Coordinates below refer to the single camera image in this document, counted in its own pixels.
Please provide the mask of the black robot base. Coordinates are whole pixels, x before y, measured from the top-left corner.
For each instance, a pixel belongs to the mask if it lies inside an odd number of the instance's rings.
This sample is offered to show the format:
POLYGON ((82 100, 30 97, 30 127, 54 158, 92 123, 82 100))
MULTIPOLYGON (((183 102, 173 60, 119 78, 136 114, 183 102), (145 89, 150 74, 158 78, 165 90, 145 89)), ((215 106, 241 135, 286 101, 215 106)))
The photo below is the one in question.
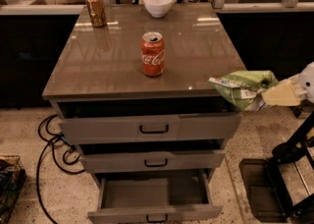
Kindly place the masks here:
POLYGON ((314 112, 284 143, 272 150, 268 159, 242 159, 239 170, 253 216, 261 222, 314 224, 314 194, 293 203, 280 167, 296 164, 306 158, 314 169, 313 136, 314 112))

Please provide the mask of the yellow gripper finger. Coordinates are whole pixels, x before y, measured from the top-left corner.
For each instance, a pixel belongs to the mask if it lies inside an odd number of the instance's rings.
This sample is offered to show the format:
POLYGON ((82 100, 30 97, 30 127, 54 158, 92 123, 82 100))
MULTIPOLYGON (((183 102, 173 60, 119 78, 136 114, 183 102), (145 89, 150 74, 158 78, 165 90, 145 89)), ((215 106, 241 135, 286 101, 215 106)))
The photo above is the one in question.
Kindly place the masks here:
POLYGON ((269 106, 296 106, 300 98, 290 82, 279 83, 262 93, 264 102, 269 106))

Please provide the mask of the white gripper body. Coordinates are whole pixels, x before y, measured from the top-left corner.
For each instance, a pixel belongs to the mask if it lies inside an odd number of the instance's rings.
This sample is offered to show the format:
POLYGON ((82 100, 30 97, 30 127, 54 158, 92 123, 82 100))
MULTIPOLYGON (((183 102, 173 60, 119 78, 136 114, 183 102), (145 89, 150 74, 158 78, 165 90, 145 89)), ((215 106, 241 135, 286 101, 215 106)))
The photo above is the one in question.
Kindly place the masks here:
POLYGON ((314 62, 308 64, 299 74, 292 76, 291 82, 300 100, 314 103, 314 62))

